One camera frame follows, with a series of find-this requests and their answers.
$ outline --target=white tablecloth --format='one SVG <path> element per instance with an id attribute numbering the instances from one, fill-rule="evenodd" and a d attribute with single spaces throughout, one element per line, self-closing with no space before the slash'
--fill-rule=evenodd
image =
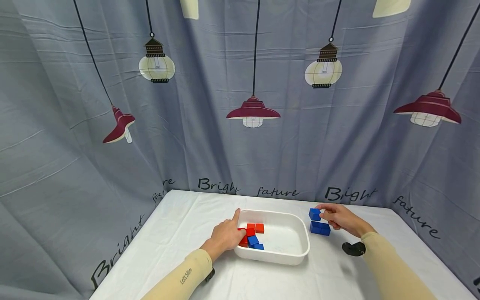
<path id="1" fill-rule="evenodd" d="M 90 300 L 139 300 L 185 256 L 210 237 L 237 207 L 292 213 L 309 225 L 316 203 L 170 191 L 149 217 Z M 420 238 L 390 209 L 349 205 L 396 248 L 439 300 L 475 300 Z M 310 234 L 311 250 L 298 266 L 241 259 L 233 251 L 214 264 L 216 275 L 192 300 L 379 300 L 378 288 L 361 257 L 341 250 L 357 238 L 343 230 Z"/>

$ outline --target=printed backdrop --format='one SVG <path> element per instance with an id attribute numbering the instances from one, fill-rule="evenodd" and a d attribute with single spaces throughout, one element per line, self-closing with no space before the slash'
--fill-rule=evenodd
<path id="1" fill-rule="evenodd" d="M 480 299 L 479 4 L 1 1 L 0 299 L 87 299 L 170 189 L 392 208 Z"/>

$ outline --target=beige arm sleeve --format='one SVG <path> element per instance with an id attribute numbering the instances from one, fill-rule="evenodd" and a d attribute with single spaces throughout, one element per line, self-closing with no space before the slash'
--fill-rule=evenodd
<path id="1" fill-rule="evenodd" d="M 375 276 L 382 300 L 436 300 L 384 237 L 369 232 L 361 240 L 367 248 L 363 258 Z"/>
<path id="2" fill-rule="evenodd" d="M 188 300 L 211 271 L 212 259 L 205 250 L 197 249 L 148 291 L 142 300 Z"/>

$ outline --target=right hand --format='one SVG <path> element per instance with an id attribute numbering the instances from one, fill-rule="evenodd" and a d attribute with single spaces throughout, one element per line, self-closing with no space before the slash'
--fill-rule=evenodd
<path id="1" fill-rule="evenodd" d="M 344 229 L 357 238 L 368 232 L 376 232 L 370 224 L 341 204 L 322 203 L 315 208 L 325 210 L 320 213 L 320 217 L 327 220 L 335 230 Z"/>

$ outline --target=left hand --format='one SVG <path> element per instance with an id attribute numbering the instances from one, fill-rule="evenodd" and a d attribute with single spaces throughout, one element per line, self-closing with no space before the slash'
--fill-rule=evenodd
<path id="1" fill-rule="evenodd" d="M 207 251 L 214 262 L 223 252 L 232 250 L 240 243 L 246 234 L 244 229 L 238 230 L 238 220 L 240 209 L 237 208 L 232 219 L 226 219 L 213 228 L 212 237 L 209 238 L 201 247 Z"/>

